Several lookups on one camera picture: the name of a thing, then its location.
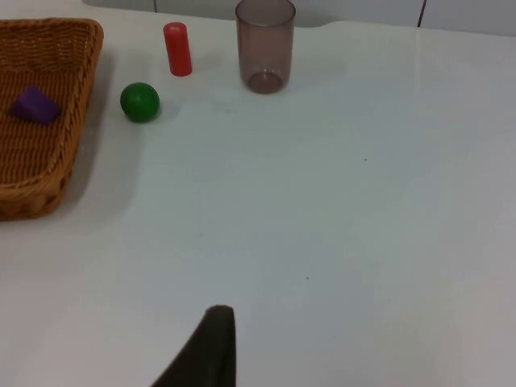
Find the plastic cup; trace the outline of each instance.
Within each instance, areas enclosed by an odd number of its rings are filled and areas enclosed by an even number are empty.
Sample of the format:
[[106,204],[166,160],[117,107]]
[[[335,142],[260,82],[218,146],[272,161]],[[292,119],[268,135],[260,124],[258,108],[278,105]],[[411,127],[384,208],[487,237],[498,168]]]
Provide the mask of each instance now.
[[295,6],[288,0],[243,0],[235,13],[243,83],[255,93],[276,93],[290,79]]

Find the purple block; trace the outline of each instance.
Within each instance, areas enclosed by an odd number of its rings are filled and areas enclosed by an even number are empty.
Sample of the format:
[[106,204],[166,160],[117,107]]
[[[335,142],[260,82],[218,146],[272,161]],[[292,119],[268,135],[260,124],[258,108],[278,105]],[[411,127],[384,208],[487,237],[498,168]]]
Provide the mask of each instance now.
[[9,115],[37,123],[51,123],[61,109],[37,87],[29,86],[9,109]]

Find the wicker basket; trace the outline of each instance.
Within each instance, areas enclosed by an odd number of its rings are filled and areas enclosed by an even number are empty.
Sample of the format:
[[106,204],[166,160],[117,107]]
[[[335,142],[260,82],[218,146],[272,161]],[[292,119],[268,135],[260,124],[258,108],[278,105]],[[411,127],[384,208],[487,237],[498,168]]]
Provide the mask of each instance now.
[[[88,19],[0,21],[0,219],[54,211],[65,193],[103,41]],[[35,85],[61,107],[49,125],[7,115]]]

